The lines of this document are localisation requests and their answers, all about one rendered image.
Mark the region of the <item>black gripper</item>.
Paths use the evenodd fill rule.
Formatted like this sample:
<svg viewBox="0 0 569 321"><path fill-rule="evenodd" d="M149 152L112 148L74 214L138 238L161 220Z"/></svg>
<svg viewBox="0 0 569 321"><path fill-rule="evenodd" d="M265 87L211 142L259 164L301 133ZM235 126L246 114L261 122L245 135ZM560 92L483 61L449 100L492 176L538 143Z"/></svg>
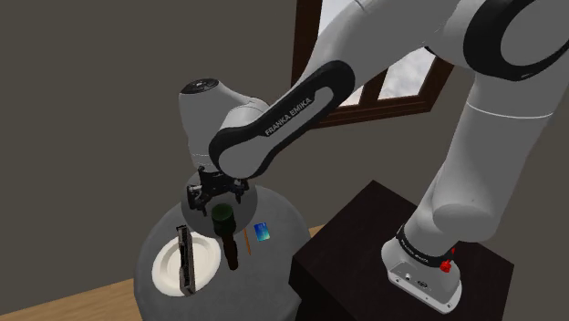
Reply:
<svg viewBox="0 0 569 321"><path fill-rule="evenodd" d="M243 195L249 190L246 179L233 179L221 171L206 171L203 166L198 168L200 185L188 185L186 196L191 210L202 212L207 216L206 205L211 196L218 196L231 192L238 204L242 203Z"/></svg>

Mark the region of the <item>white plate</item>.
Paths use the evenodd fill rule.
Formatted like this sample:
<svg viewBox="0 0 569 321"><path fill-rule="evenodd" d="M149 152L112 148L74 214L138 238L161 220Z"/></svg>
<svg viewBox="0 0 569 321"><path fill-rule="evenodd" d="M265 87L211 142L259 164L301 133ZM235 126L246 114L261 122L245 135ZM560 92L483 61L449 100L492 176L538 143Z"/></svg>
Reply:
<svg viewBox="0 0 569 321"><path fill-rule="evenodd" d="M217 273L221 263L221 248L210 237L191 232L195 288L203 289ZM154 258L151 277L152 283L163 294L184 296L180 289L181 254L178 238L166 243Z"/></svg>

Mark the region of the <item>brown framed window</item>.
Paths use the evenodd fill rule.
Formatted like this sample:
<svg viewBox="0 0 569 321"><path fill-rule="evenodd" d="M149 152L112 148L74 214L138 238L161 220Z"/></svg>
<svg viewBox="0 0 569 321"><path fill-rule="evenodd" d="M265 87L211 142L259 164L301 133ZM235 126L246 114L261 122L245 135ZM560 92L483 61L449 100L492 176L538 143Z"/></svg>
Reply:
<svg viewBox="0 0 569 321"><path fill-rule="evenodd" d="M296 0L291 81L296 82L310 57L317 34L345 0ZM317 123L318 128L429 112L454 66L420 49L358 88Z"/></svg>

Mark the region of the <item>round grey table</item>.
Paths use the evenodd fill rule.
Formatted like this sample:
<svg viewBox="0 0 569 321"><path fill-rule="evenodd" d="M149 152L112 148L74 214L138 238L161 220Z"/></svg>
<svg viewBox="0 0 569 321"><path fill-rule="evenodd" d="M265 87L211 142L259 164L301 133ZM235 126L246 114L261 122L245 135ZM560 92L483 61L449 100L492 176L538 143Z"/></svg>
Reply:
<svg viewBox="0 0 569 321"><path fill-rule="evenodd" d="M143 243L134 274L134 295L143 321L295 321L300 297L289 285L292 256L310 233L298 210L282 195L255 186L257 204L250 223L236 231L239 267L226 259L214 278L192 296L168 296L152 283L151 269L161 248L185 224L180 204L152 228ZM258 242L254 225L266 223L270 239ZM247 253L247 229L252 255Z"/></svg>

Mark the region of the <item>black flat remote control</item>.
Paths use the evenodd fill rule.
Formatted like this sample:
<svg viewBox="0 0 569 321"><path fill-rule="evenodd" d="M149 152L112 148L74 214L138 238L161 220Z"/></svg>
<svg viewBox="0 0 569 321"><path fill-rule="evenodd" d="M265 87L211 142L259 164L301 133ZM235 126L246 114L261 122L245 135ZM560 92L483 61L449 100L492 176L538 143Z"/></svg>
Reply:
<svg viewBox="0 0 569 321"><path fill-rule="evenodd" d="M185 296L191 296L196 293L191 232L186 225L178 226L176 230L181 258L180 290Z"/></svg>

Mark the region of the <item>dark robot stand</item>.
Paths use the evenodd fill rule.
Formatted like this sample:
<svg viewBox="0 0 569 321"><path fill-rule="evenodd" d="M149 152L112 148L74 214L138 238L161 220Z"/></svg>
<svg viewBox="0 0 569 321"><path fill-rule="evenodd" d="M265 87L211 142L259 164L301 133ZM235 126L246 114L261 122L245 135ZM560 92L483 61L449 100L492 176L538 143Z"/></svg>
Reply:
<svg viewBox="0 0 569 321"><path fill-rule="evenodd" d="M514 265L479 243L459 243L463 291L446 315L388 280L381 247L416 206L371 181L292 259L295 321L502 321Z"/></svg>

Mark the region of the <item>dark green flashlight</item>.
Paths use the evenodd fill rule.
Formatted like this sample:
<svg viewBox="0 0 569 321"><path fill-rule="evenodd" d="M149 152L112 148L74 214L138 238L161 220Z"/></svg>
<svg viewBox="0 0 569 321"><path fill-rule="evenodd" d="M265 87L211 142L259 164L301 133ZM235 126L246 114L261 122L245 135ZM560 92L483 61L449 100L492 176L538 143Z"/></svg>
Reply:
<svg viewBox="0 0 569 321"><path fill-rule="evenodd" d="M223 252L230 270L238 268L237 244L233 239L236 231L236 222L233 207L227 203L219 203L212 208L212 222L214 232L222 239Z"/></svg>

